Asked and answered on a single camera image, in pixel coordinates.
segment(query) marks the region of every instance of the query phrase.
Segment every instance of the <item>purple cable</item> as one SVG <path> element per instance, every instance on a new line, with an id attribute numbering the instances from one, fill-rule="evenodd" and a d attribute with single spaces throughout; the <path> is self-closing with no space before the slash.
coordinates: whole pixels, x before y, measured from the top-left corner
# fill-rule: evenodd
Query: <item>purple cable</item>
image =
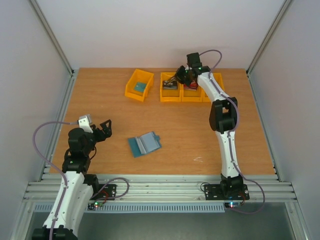
<path id="1" fill-rule="evenodd" d="M 105 186 L 107 186 L 109 183 L 113 182 L 114 180 L 123 180 L 126 183 L 126 190 L 125 190 L 124 193 L 120 194 L 119 196 L 110 196 L 107 199 L 118 199 L 118 198 L 123 197 L 124 195 L 126 195 L 129 192 L 129 187 L 130 187 L 129 181 L 127 179 L 125 179 L 124 177 L 115 177 L 115 178 L 110 179 L 109 181 L 107 181 L 106 184 L 103 185 L 100 188 L 100 190 L 91 197 L 91 199 L 94 198 L 95 196 L 97 196 L 103 189 L 105 189 Z"/>
<path id="2" fill-rule="evenodd" d="M 236 131 L 236 129 L 238 128 L 238 126 L 239 126 L 239 120 L 240 120 L 240 114 L 239 114 L 239 110 L 238 110 L 237 105 L 236 105 L 229 97 L 227 97 L 226 95 L 224 95 L 224 94 L 220 91 L 219 87 L 215 84 L 215 82 L 211 79 L 211 73 L 214 71 L 214 69 L 215 69 L 216 66 L 220 63 L 220 61 L 221 61 L 221 59 L 222 59 L 222 53 L 221 53 L 221 51 L 216 50 L 216 49 L 211 49 L 211 50 L 207 50 L 207 51 L 204 51 L 204 52 L 200 53 L 199 56 L 202 55 L 202 54 L 208 53 L 208 52 L 217 52 L 217 53 L 220 54 L 219 60 L 216 62 L 216 64 L 213 66 L 213 68 L 211 68 L 211 70 L 210 70 L 210 72 L 209 72 L 210 82 L 212 83 L 212 85 L 213 85 L 213 87 L 215 88 L 215 90 L 216 90 L 223 98 L 225 98 L 229 103 L 231 103 L 231 104 L 234 106 L 234 109 L 235 109 L 235 112 L 236 112 L 236 118 L 237 118 L 237 120 L 236 120 L 235 126 L 234 126 L 234 128 L 233 128 L 232 130 L 228 131 L 228 134 L 227 134 L 227 136 L 228 136 L 228 141 L 229 141 L 229 150 L 230 150 L 230 156 L 231 156 L 232 164 L 233 164 L 235 170 L 239 173 L 239 175 L 240 175 L 244 180 L 256 184 L 256 185 L 261 189 L 262 198 L 263 198 L 261 207 L 260 207 L 258 210 L 256 210 L 256 211 L 246 212 L 246 211 L 241 211 L 241 210 L 238 210 L 238 209 L 235 209 L 235 208 L 230 208 L 230 210 L 235 211 L 235 212 L 238 212 L 238 213 L 241 213 L 241 214 L 247 214 L 247 215 L 257 214 L 257 213 L 261 212 L 262 209 L 264 209 L 264 207 L 265 207 L 265 203 L 266 203 L 265 191 L 263 190 L 263 188 L 261 187 L 261 185 L 260 185 L 259 183 L 257 183 L 257 182 L 254 181 L 254 180 L 247 179 L 247 178 L 242 174 L 242 172 L 241 172 L 240 169 L 237 167 L 237 165 L 235 164 L 235 158 L 234 158 L 233 151 L 232 151 L 232 141 L 231 141 L 231 136 L 230 136 L 230 134 L 231 134 L 231 132 Z"/>
<path id="3" fill-rule="evenodd" d="M 34 150 L 35 152 L 47 163 L 49 164 L 51 167 L 53 167 L 55 170 L 57 170 L 57 172 L 62 176 L 63 178 L 63 181 L 64 181 L 64 185 L 65 187 L 63 188 L 63 191 L 62 191 L 62 194 L 61 194 L 61 197 L 60 197 L 60 200 L 58 202 L 58 205 L 57 205 L 57 208 L 56 208 L 56 211 L 54 213 L 54 219 L 52 220 L 52 224 L 51 224 L 51 228 L 50 228 L 50 232 L 49 232 L 49 240 L 52 240 L 53 239 L 53 234 L 54 234 L 54 226 L 55 226 L 55 223 L 56 223 L 56 218 L 58 216 L 58 213 L 59 213 L 59 209 L 61 207 L 61 204 L 62 204 L 62 201 L 65 197 L 65 194 L 66 194 L 66 190 L 67 190 L 67 186 L 68 186 L 68 181 L 67 181 L 67 178 L 65 176 L 65 174 L 56 166 L 54 165 L 52 162 L 50 162 L 48 159 L 46 159 L 45 156 L 42 155 L 42 153 L 39 151 L 38 147 L 37 147 L 37 144 L 36 144 L 36 135 L 37 135 L 37 132 L 39 131 L 39 129 L 41 129 L 42 127 L 46 126 L 46 125 L 49 125 L 49 124 L 66 124 L 66 125 L 75 125 L 75 124 L 78 124 L 78 122 L 64 122 L 64 121 L 48 121 L 48 122 L 45 122 L 43 124 L 41 124 L 40 126 L 38 126 L 35 130 L 34 130 L 34 133 L 33 133 L 33 136 L 32 136 L 32 144 L 33 144 L 33 147 L 34 147 Z"/>

